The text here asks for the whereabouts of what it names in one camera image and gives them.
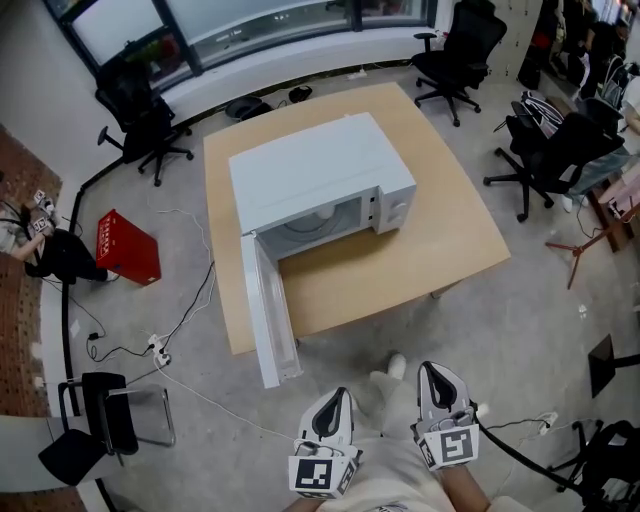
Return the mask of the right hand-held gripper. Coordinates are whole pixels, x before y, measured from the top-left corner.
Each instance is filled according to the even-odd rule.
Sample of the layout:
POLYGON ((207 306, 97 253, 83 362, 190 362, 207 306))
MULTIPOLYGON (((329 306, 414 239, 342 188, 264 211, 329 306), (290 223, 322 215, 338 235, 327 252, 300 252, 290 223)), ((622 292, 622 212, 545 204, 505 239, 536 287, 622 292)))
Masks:
POLYGON ((479 456, 479 424, 465 382, 449 368, 425 361, 418 370, 420 421, 413 440, 429 471, 460 466, 479 456), (433 418, 444 418, 433 422, 433 418))

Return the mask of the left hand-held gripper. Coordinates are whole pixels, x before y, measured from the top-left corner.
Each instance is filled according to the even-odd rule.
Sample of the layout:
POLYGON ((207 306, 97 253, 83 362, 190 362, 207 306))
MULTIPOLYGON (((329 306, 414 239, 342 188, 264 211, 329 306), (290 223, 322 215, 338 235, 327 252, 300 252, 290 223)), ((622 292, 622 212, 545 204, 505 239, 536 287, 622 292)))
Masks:
POLYGON ((360 466, 353 444, 351 393, 338 387, 303 414, 295 453, 288 457, 289 489, 301 497, 328 500, 344 496, 360 466))

